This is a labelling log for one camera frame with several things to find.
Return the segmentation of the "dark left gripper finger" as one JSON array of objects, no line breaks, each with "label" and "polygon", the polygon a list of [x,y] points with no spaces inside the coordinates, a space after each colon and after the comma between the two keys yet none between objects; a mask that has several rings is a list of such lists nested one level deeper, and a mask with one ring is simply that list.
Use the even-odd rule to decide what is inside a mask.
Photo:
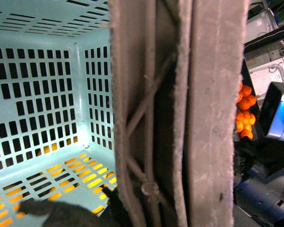
[{"label": "dark left gripper finger", "polygon": [[66,202],[29,199],[19,204],[18,213],[45,216],[44,227],[131,227],[132,221],[121,202],[118,189],[101,186],[108,197],[108,206],[101,216],[80,205]]}]

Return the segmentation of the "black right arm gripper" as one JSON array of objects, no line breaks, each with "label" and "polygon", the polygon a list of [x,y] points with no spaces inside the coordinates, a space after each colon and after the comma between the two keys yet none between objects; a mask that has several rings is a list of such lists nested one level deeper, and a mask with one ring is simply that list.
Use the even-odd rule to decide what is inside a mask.
[{"label": "black right arm gripper", "polygon": [[259,114],[266,138],[284,141],[284,83],[271,82]]}]

